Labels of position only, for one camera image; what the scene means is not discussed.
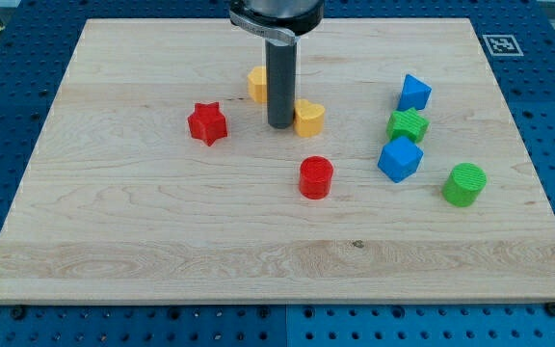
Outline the black robot arm flange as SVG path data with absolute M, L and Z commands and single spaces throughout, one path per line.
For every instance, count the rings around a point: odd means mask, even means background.
M 324 17 L 324 0 L 230 0 L 230 22 L 276 46 L 294 46 Z

